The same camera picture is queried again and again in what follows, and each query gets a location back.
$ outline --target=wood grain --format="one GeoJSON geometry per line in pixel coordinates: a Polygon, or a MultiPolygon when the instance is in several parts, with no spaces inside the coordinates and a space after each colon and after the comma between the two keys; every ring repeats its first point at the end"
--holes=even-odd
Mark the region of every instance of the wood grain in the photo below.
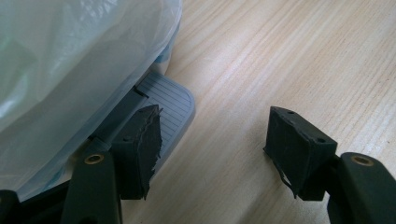
{"type": "Polygon", "coordinates": [[[185,0],[167,75],[192,125],[125,223],[329,223],[264,156],[269,108],[298,112],[396,176],[396,2],[185,0]]]}

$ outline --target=screw hole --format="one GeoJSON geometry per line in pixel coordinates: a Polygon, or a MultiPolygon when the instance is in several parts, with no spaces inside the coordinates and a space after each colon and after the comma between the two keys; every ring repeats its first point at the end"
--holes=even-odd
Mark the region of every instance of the screw hole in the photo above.
{"type": "Polygon", "coordinates": [[[97,224],[98,220],[96,217],[84,217],[78,224],[97,224]]]}
{"type": "Polygon", "coordinates": [[[84,161],[86,164],[94,165],[96,163],[101,162],[104,159],[105,159],[105,157],[101,154],[92,154],[91,156],[85,158],[84,161]]]}
{"type": "Polygon", "coordinates": [[[362,156],[353,156],[351,159],[359,165],[363,165],[363,166],[373,166],[374,165],[372,160],[362,157],[362,156]]]}

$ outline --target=brass ring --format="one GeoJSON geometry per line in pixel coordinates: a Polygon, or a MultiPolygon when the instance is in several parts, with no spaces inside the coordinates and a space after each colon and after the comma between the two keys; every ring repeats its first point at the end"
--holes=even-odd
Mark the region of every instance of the brass ring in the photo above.
{"type": "Polygon", "coordinates": [[[363,156],[353,156],[351,159],[359,165],[374,166],[374,162],[372,160],[363,156]]]}

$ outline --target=black plastic part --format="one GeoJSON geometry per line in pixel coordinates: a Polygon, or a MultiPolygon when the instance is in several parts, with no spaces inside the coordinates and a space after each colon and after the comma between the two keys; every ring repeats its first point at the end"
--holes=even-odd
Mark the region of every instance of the black plastic part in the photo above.
{"type": "Polygon", "coordinates": [[[0,223],[59,223],[69,182],[64,182],[22,203],[17,193],[0,190],[0,223]]]}
{"type": "Polygon", "coordinates": [[[21,218],[18,216],[21,203],[16,192],[0,190],[0,205],[0,223],[21,223],[21,218]]]}
{"type": "Polygon", "coordinates": [[[157,105],[138,110],[112,143],[123,200],[146,199],[148,195],[162,145],[160,112],[157,105]]]}
{"type": "Polygon", "coordinates": [[[271,106],[264,150],[294,197],[323,200],[321,173],[332,161],[336,148],[334,140],[297,113],[271,106]]]}
{"type": "Polygon", "coordinates": [[[85,154],[78,161],[67,191],[61,223],[121,223],[115,166],[109,152],[85,154]]]}
{"type": "Polygon", "coordinates": [[[69,181],[44,191],[21,204],[23,223],[59,223],[69,181]]]}
{"type": "Polygon", "coordinates": [[[378,160],[344,153],[337,171],[353,223],[396,223],[396,181],[378,160]]]}

